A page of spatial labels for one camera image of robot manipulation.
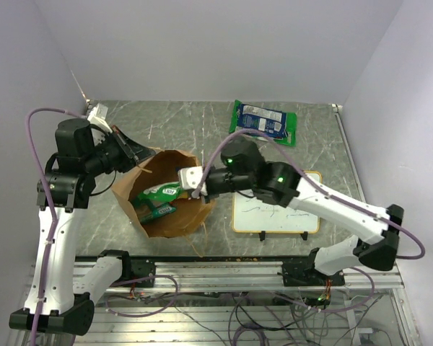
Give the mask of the brown paper bag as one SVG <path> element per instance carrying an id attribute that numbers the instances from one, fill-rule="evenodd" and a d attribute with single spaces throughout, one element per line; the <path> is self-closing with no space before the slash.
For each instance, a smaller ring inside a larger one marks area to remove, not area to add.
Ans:
<path id="1" fill-rule="evenodd" d="M 204 204 L 200 200 L 178 198 L 170 203 L 174 212 L 146 221 L 146 216 L 152 211 L 148 205 L 139 206 L 134 200 L 148 188 L 177 182 L 180 169 L 199 164 L 197 157 L 187 151 L 160 149 L 155 156 L 114 183 L 111 190 L 133 227 L 147 238 L 184 238 L 190 241 L 189 236 L 205 225 L 214 202 Z"/>

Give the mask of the yellow green snack packet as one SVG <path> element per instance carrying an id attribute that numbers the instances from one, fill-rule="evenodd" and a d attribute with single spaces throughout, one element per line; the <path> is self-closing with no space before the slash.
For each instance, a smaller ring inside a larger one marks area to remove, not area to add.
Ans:
<path id="1" fill-rule="evenodd" d="M 136 198 L 137 200 L 168 203 L 177 200 L 183 192 L 179 182 L 167 182 L 143 190 Z"/>

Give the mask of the green Chiuba chips bag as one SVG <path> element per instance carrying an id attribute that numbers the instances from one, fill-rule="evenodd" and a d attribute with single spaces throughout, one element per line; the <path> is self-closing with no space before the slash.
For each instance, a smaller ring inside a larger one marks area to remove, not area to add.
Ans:
<path id="1" fill-rule="evenodd" d="M 229 133 L 234 133 L 237 130 L 249 129 L 249 128 L 241 128 L 237 126 L 236 107 L 240 104 L 245 104 L 245 103 L 242 103 L 241 101 L 236 99 L 232 109 L 232 117 L 229 126 Z M 272 137 L 269 138 L 272 138 L 278 144 L 293 147 L 296 144 L 297 115 L 294 112 L 285 112 L 285 113 L 287 114 L 287 137 L 280 138 L 280 139 L 276 139 Z"/>

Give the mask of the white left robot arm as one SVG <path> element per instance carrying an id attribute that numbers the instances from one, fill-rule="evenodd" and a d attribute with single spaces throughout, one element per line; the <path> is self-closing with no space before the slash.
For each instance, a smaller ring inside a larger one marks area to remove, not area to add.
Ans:
<path id="1" fill-rule="evenodd" d="M 105 250 L 80 281 L 73 279 L 77 233 L 95 195 L 95 179 L 126 173 L 155 152 L 114 125 L 81 118 L 59 123 L 55 140 L 57 151 L 37 186 L 40 238 L 32 287 L 24 306 L 11 313 L 9 327 L 82 336 L 105 290 L 112 284 L 125 286 L 133 276 L 127 251 Z"/>

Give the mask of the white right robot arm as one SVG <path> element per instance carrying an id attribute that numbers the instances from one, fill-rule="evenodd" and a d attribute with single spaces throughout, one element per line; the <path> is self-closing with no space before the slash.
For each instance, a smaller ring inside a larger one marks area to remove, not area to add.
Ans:
<path id="1" fill-rule="evenodd" d="M 291 164 L 265 160 L 257 145 L 243 137 L 232 139 L 220 149 L 224 166 L 202 170 L 199 188 L 206 199 L 251 190 L 255 199 L 267 205 L 308 212 L 351 232 L 337 244 L 310 251 L 301 266 L 301 276 L 308 283 L 320 285 L 328 277 L 359 265 L 380 272 L 393 269 L 402 207 L 367 206 L 314 182 Z"/>

